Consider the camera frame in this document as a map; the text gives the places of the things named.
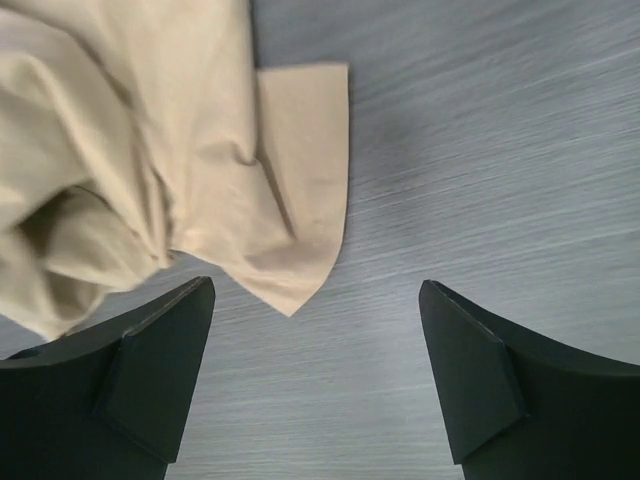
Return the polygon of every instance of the beige cloth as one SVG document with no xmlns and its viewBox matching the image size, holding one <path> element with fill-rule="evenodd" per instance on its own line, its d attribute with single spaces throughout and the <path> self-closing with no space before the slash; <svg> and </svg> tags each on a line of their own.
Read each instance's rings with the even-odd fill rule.
<svg viewBox="0 0 640 480">
<path fill-rule="evenodd" d="M 0 312 L 56 338 L 172 249 L 285 314 L 324 283 L 346 66 L 256 74 L 244 0 L 0 7 Z"/>
</svg>

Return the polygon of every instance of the black plastic part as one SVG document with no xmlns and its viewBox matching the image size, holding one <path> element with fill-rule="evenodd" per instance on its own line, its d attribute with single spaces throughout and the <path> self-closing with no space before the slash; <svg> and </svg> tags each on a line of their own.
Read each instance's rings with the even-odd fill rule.
<svg viewBox="0 0 640 480">
<path fill-rule="evenodd" d="M 639 366 L 551 340 L 437 282 L 423 284 L 420 310 L 451 449 L 466 480 L 638 477 Z M 500 361 L 493 358 L 496 340 L 506 351 Z M 476 345 L 482 341 L 486 348 Z M 514 380 L 511 373 L 505 380 L 505 368 Z M 526 415 L 509 425 L 515 415 L 505 381 L 514 404 L 526 405 Z M 478 405 L 459 398 L 468 392 Z"/>
<path fill-rule="evenodd" d="M 215 293 L 197 278 L 0 362 L 0 478 L 161 480 L 175 461 Z"/>
</svg>

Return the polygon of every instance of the cloth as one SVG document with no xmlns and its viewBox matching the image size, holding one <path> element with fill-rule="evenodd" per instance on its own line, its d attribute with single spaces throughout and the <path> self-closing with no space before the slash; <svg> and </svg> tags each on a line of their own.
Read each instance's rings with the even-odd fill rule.
<svg viewBox="0 0 640 480">
<path fill-rule="evenodd" d="M 0 312 L 47 339 L 171 265 L 290 315 L 345 221 L 347 67 L 256 72 L 244 0 L 0 0 Z"/>
</svg>

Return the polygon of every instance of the fabric fold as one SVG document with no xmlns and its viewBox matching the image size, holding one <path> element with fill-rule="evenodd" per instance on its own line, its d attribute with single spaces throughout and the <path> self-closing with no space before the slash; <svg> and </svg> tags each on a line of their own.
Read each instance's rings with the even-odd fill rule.
<svg viewBox="0 0 640 480">
<path fill-rule="evenodd" d="M 290 315 L 344 230 L 347 67 L 256 72 L 241 0 L 0 0 L 0 312 L 47 339 L 170 265 Z"/>
</svg>

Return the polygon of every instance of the gray table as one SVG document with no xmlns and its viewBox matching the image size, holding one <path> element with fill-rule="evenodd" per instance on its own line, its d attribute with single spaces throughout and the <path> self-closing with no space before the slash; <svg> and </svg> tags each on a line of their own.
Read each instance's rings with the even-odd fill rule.
<svg viewBox="0 0 640 480">
<path fill-rule="evenodd" d="M 294 318 L 183 258 L 218 303 L 169 479 L 461 479 L 417 309 L 425 278 L 640 363 L 640 3 L 259 0 L 261 65 L 352 65 L 346 242 Z M 0 353 L 35 337 L 0 324 Z"/>
</svg>

